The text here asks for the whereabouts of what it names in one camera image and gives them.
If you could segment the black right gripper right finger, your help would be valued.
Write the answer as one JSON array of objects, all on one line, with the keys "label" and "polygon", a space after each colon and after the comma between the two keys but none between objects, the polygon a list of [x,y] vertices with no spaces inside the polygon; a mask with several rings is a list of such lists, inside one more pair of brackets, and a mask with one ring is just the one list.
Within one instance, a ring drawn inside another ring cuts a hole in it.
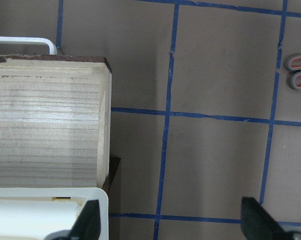
[{"label": "black right gripper right finger", "polygon": [[247,240],[290,240],[291,234],[253,197],[241,199],[241,230]]}]

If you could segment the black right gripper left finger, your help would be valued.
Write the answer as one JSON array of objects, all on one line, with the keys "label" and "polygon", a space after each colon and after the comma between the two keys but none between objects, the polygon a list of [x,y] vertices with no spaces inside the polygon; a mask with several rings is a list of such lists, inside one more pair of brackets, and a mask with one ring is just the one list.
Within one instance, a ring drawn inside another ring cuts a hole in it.
[{"label": "black right gripper left finger", "polygon": [[68,234],[69,240],[98,240],[101,235],[100,204],[98,200],[85,203]]}]

